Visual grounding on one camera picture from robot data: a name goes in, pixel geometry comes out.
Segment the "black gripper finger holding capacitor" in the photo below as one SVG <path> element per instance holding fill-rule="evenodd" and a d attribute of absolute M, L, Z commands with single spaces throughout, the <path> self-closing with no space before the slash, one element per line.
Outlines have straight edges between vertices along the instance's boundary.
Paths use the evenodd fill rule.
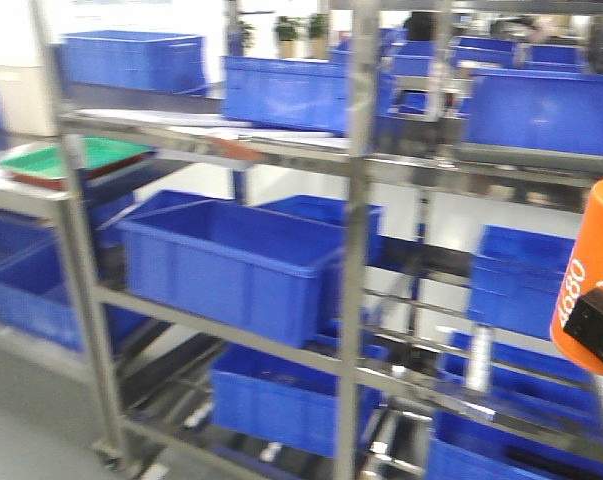
<path fill-rule="evenodd" d="M 582 369 L 603 376 L 603 287 L 581 295 L 563 328 L 570 339 L 566 357 Z"/>

